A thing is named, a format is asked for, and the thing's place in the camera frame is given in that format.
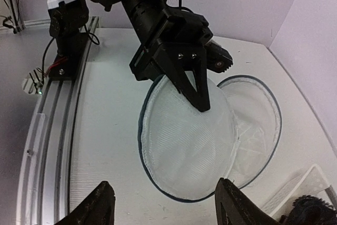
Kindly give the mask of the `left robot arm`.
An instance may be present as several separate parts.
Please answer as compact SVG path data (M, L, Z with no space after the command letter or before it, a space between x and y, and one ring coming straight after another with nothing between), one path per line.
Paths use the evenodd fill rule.
M91 0L110 11L121 3L140 40L130 62L139 81L165 75L200 112L210 109L206 81L206 44L212 37L201 15L171 7L167 0ZM57 45L54 63L43 72L55 81L75 80L87 42L86 0L48 0L49 33Z

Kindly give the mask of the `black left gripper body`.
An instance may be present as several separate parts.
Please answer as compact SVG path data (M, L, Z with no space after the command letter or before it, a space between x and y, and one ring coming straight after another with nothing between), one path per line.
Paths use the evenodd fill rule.
M155 75L150 63L162 43L204 46L213 36L204 16L171 7L167 0L122 0L122 5L141 42L130 63L138 81Z

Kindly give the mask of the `white mesh laundry bag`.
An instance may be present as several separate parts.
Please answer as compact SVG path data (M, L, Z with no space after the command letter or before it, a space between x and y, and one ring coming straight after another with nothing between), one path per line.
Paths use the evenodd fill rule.
M281 109L263 81L235 75L207 84L206 112L194 108L166 76L154 81L140 112L142 166L151 183L175 201L209 198L220 178L248 186L269 165L281 137Z

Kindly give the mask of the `black bra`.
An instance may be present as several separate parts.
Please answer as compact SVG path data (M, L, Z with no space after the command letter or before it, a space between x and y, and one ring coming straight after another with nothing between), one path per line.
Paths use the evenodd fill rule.
M288 215L281 216L280 224L336 224L335 208L320 198L303 195L292 207Z

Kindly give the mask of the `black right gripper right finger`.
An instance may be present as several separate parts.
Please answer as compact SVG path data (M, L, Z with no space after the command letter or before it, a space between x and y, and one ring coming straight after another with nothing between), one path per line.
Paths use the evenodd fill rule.
M257 207L229 179L219 179L215 189L218 224L279 224Z

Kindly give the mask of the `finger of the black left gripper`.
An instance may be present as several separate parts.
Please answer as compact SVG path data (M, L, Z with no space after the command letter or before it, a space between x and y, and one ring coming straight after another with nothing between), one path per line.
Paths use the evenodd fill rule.
M206 73L206 50L184 43L163 43L153 56L160 72L166 75L179 93L200 112L210 106Z

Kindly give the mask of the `white plastic basket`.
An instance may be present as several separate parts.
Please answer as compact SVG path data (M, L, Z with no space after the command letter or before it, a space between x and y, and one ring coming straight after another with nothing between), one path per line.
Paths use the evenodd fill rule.
M310 195L321 198L336 209L336 191L321 167L312 165L306 172L297 172L261 207L270 217L279 221L294 208L296 199Z

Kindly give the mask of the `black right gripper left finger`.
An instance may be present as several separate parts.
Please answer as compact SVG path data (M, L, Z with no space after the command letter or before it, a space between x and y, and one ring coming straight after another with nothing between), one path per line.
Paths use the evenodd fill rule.
M69 215L56 225L113 225L115 221L115 192L102 181Z

